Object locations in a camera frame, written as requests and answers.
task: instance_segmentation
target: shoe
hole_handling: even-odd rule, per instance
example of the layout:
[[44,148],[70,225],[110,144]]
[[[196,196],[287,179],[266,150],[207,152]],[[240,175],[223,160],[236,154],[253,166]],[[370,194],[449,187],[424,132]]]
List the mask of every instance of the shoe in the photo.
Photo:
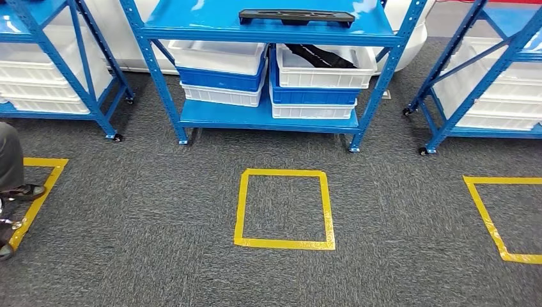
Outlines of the shoe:
[[45,187],[35,184],[25,184],[11,191],[3,191],[0,196],[15,200],[35,200],[45,193]]

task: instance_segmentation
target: person's leg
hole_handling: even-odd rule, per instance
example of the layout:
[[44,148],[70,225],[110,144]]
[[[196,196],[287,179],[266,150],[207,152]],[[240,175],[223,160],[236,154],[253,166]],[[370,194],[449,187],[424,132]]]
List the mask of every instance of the person's leg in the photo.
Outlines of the person's leg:
[[45,192],[41,186],[24,183],[22,157],[17,131],[0,122],[0,196],[32,200]]

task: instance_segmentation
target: stacked bins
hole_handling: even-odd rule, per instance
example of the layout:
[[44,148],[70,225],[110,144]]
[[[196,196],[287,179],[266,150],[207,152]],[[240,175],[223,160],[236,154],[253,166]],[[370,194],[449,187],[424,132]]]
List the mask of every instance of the stacked bins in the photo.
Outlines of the stacked bins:
[[315,68],[285,45],[270,51],[269,92],[274,118],[348,119],[361,89],[376,70],[373,50],[365,47],[317,46],[357,68]]
[[265,43],[171,40],[186,98],[258,107],[267,73]]
[[[465,37],[442,73],[499,42],[498,38]],[[446,118],[452,116],[505,50],[506,46],[433,86]],[[542,63],[512,63],[474,102],[457,126],[531,130],[542,120],[542,74],[540,71],[542,71]]]
[[[49,25],[45,33],[86,90],[86,78],[73,27]],[[99,97],[112,75],[100,49],[82,28],[94,90]],[[88,114],[89,109],[37,44],[0,43],[0,103],[19,111]]]

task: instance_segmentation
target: black object in bin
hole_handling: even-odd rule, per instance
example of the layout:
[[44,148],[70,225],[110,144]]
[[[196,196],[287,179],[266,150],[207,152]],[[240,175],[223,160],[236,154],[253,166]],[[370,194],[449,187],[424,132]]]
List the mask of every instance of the black object in bin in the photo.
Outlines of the black object in bin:
[[309,21],[335,21],[345,28],[350,28],[355,17],[346,12],[318,10],[254,10],[239,12],[239,22],[249,24],[252,19],[280,19],[289,26],[306,26]]
[[297,56],[304,58],[317,68],[357,68],[352,62],[329,51],[322,50],[315,45],[286,44],[287,48]]

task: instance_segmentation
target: floor marking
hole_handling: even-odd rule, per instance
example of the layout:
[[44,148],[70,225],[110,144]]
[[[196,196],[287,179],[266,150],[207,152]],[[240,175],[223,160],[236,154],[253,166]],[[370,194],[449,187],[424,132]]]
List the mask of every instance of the floor marking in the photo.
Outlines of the floor marking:
[[[325,241],[300,241],[300,240],[275,240],[243,238],[245,223],[245,206],[247,202],[247,190],[249,176],[305,176],[318,177],[320,179],[320,192],[322,199],[323,222],[325,227]],[[258,169],[247,168],[241,175],[239,188],[239,201],[237,205],[237,222],[233,234],[233,244],[249,246],[252,248],[288,248],[288,249],[319,249],[334,250],[335,235],[333,232],[333,220],[331,218],[331,204],[329,201],[329,189],[327,176],[322,171],[309,171],[300,169]]]
[[542,184],[542,177],[468,177],[463,176],[467,184],[468,191],[480,212],[480,216],[488,229],[488,232],[493,238],[500,257],[505,261],[521,262],[524,264],[542,264],[542,255],[532,254],[512,254],[509,253],[504,245],[504,241],[500,237],[497,228],[495,227],[490,215],[482,202],[482,198],[476,190],[475,184]]
[[34,218],[38,214],[38,211],[42,207],[45,199],[48,197],[52,187],[56,183],[56,180],[64,170],[64,166],[66,166],[66,163],[68,163],[68,159],[24,158],[23,164],[25,166],[42,166],[46,168],[53,168],[53,170],[51,171],[49,177],[47,177],[47,180],[44,183],[44,186],[46,188],[45,194],[32,202],[30,208],[28,208],[28,210],[24,214],[24,223],[19,229],[15,230],[15,232],[13,233],[10,239],[10,244],[13,249],[17,250],[17,248],[19,247],[22,238],[34,221]]

